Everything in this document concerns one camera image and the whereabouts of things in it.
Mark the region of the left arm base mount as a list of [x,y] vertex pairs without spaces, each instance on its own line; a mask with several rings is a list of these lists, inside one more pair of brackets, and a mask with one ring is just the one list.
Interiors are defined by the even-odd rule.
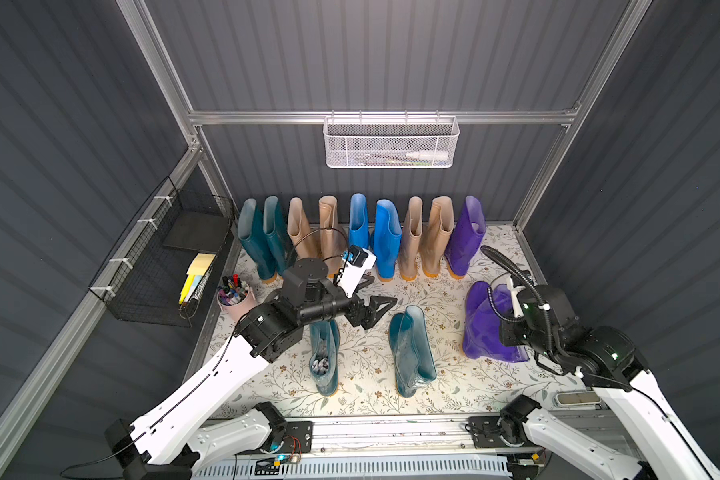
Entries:
[[314,438],[312,421],[286,421],[275,428],[258,452],[265,455],[310,453]]

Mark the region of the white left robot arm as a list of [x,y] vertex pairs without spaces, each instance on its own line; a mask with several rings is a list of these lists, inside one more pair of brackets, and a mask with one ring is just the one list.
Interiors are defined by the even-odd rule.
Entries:
[[232,420],[206,421],[241,386],[299,343],[305,327],[345,318],[373,328],[397,300],[358,290],[372,283],[375,255],[352,245],[334,277],[327,264],[303,258],[286,270],[282,288],[243,314],[219,351],[159,405],[105,432],[122,479],[189,479],[233,455],[275,454],[287,441],[287,421],[270,402]]

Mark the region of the beige boot back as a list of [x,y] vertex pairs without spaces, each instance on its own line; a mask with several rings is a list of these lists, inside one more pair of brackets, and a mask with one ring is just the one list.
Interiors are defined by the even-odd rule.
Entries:
[[439,196],[432,200],[428,223],[421,239],[419,253],[427,277],[437,277],[441,259],[455,225],[452,199]]
[[400,275],[406,281],[413,281],[418,275],[417,255],[423,232],[422,209],[423,200],[420,197],[409,199],[398,255]]
[[311,228],[300,197],[292,197],[289,202],[287,233],[298,258],[320,256],[319,232]]
[[347,249],[346,234],[338,220],[338,200],[332,195],[319,199],[319,227],[321,259],[333,277],[343,264],[342,255]]

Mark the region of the blue boot back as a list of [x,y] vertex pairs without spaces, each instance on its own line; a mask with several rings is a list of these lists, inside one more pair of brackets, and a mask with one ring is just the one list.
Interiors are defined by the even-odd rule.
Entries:
[[395,204],[388,199],[378,200],[372,250],[377,257],[376,268],[382,281],[389,281],[394,276],[401,238],[401,223]]
[[367,249],[370,244],[368,206],[366,196],[355,193],[350,200],[349,243]]

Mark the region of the purple boot front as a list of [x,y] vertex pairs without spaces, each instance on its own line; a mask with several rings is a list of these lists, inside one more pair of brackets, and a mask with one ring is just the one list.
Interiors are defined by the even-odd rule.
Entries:
[[529,360],[523,347],[505,346],[500,339],[501,319],[491,307],[489,283],[477,281],[471,285],[465,300],[465,330],[463,352],[470,359],[487,357],[507,363]]
[[466,276],[485,232],[486,222],[482,204],[478,198],[467,196],[444,253],[449,274],[453,278],[462,279]]

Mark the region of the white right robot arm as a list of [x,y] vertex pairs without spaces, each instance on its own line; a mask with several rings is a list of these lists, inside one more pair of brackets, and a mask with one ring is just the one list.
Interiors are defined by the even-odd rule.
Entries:
[[603,445],[527,395],[500,411],[497,427],[507,445],[532,443],[595,479],[720,479],[720,469],[679,419],[626,334],[583,325],[559,288],[530,284],[511,288],[509,295],[513,313],[501,319],[501,342],[531,349],[545,371],[580,379],[616,416],[641,455]]

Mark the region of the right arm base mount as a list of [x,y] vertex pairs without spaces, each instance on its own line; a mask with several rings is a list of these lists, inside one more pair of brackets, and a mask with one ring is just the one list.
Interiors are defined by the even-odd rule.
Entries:
[[464,430],[468,433],[476,449],[509,448],[534,453],[545,450],[544,447],[531,442],[523,435],[507,439],[499,415],[470,416],[464,424]]

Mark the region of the teal boot front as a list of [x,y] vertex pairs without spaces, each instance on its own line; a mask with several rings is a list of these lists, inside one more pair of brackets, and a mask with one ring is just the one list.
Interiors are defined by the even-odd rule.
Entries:
[[318,392],[332,396],[338,388],[338,353],[340,334],[335,320],[322,321],[310,326],[311,357],[309,371]]
[[396,389],[404,398],[437,378],[437,368],[427,334],[424,311],[416,305],[396,313],[389,325],[389,345],[394,358]]

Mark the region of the dark teal boot back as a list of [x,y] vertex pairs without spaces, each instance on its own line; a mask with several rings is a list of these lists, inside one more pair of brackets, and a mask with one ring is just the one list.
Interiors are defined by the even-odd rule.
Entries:
[[242,247],[254,261],[260,280],[271,283],[277,276],[277,264],[263,231],[263,214],[254,198],[244,201],[239,215],[238,236]]
[[292,265],[294,247],[277,196],[268,196],[265,199],[263,232],[269,251],[275,260],[276,271],[283,274]]

